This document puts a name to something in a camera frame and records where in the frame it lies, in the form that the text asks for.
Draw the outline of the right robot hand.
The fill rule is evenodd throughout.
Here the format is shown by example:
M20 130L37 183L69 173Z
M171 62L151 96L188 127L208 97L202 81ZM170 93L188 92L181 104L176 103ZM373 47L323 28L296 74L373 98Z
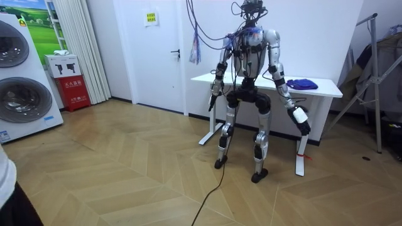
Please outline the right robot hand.
M308 123L308 116L304 111L304 108L302 106L296 105L295 107L288 109L287 113L291 118L291 120L293 121L293 123L301 132L301 135L302 136L309 135L311 127Z

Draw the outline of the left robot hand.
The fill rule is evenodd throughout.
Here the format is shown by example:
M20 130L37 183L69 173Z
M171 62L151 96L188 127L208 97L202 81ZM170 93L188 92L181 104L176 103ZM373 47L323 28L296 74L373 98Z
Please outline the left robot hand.
M208 108L208 111L209 111L209 112L213 109L213 107L214 107L214 105L215 105L215 102L216 102L218 96L219 96L219 94L212 94L212 95L210 96L210 99L209 99L209 108Z

